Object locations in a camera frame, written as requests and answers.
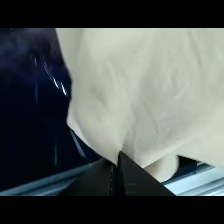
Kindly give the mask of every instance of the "cloth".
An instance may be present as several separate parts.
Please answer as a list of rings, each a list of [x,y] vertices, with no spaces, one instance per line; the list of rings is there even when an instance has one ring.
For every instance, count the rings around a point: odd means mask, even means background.
[[[176,155],[224,167],[224,29],[58,28],[67,122],[98,154],[124,151],[160,181]]]

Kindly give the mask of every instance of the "beige fabric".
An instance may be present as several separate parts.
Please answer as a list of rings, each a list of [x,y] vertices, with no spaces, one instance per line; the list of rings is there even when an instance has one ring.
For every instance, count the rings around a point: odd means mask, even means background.
[[[224,167],[224,29],[57,33],[73,80],[68,124],[97,153],[116,163],[122,150],[161,181],[175,155]]]

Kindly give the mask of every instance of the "wrinkled fabric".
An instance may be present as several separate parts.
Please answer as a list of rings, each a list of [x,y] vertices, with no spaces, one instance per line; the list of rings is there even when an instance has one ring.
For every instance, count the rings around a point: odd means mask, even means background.
[[[124,151],[160,181],[176,155],[224,167],[224,29],[57,34],[72,77],[68,125],[98,154],[116,164]]]

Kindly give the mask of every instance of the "white cloth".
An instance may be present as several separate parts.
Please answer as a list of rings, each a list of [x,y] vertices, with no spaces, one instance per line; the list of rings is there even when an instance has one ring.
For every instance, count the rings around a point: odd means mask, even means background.
[[[224,168],[224,29],[57,33],[73,80],[68,124],[98,154],[117,163],[122,150],[142,167],[183,155]],[[170,161],[166,177],[151,173],[168,179]]]

